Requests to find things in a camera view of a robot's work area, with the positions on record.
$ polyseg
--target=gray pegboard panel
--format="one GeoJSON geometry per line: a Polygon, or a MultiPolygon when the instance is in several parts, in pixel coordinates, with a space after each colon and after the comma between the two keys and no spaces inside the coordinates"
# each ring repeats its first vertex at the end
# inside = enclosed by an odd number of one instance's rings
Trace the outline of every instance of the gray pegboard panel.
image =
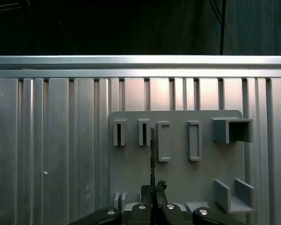
{"type": "Polygon", "coordinates": [[[214,180],[230,187],[234,196],[235,179],[244,180],[243,144],[214,142],[213,118],[236,122],[243,116],[237,110],[113,112],[111,203],[115,193],[138,193],[142,185],[150,184],[149,127],[155,128],[156,181],[167,182],[165,192],[169,202],[214,203],[214,180]],[[125,121],[125,125],[118,126],[118,121],[125,121]],[[115,146],[114,137],[118,142],[124,138],[125,145],[115,146]]]}

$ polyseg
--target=metal screw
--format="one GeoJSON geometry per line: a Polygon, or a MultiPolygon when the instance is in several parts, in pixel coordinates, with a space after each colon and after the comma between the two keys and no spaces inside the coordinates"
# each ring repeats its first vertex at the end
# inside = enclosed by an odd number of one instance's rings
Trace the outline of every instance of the metal screw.
{"type": "Polygon", "coordinates": [[[107,214],[108,215],[113,215],[113,214],[115,214],[116,212],[114,211],[114,210],[109,210],[109,211],[107,211],[107,214]]]}
{"type": "Polygon", "coordinates": [[[208,212],[206,210],[199,210],[199,213],[201,213],[202,215],[207,215],[208,212]]]}
{"type": "Polygon", "coordinates": [[[168,204],[168,205],[167,205],[167,208],[170,209],[170,210],[173,210],[173,209],[175,208],[175,206],[172,205],[172,204],[168,204]]]}

